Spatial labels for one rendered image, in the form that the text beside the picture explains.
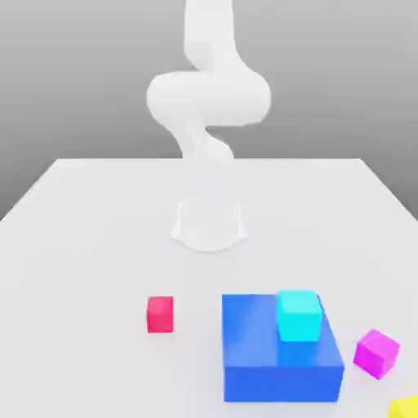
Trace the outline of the small yellow cube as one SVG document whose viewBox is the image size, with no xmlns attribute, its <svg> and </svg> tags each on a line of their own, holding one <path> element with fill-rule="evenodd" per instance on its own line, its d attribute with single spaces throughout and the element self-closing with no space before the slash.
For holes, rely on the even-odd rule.
<svg viewBox="0 0 418 418">
<path fill-rule="evenodd" d="M 394 399 L 387 418 L 418 418 L 418 395 Z"/>
</svg>

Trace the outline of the small cyan cube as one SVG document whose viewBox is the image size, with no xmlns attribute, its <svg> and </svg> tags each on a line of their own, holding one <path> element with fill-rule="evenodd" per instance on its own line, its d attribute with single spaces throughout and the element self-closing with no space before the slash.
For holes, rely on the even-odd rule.
<svg viewBox="0 0 418 418">
<path fill-rule="evenodd" d="M 322 324 L 322 306 L 312 289 L 278 292 L 277 327 L 284 342 L 317 342 Z"/>
</svg>

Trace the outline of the small red cube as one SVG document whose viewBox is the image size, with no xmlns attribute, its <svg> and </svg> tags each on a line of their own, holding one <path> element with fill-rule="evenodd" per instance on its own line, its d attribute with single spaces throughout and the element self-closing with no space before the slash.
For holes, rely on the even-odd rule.
<svg viewBox="0 0 418 418">
<path fill-rule="evenodd" d="M 148 333 L 172 333 L 174 330 L 174 298 L 150 296 L 146 309 Z"/>
</svg>

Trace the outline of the small magenta cube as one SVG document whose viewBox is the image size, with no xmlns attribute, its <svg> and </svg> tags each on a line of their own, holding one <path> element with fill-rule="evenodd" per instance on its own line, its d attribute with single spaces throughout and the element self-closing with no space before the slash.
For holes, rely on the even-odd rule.
<svg viewBox="0 0 418 418">
<path fill-rule="evenodd" d="M 380 380 L 394 367 L 399 349 L 397 341 L 371 329 L 358 341 L 353 363 Z"/>
</svg>

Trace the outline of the large blue box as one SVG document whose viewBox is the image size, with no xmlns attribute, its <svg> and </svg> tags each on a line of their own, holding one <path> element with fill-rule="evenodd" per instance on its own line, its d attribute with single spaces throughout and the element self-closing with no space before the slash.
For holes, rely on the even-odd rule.
<svg viewBox="0 0 418 418">
<path fill-rule="evenodd" d="M 275 294 L 222 296 L 226 402 L 335 402 L 345 365 L 326 315 L 317 342 L 284 342 Z"/>
</svg>

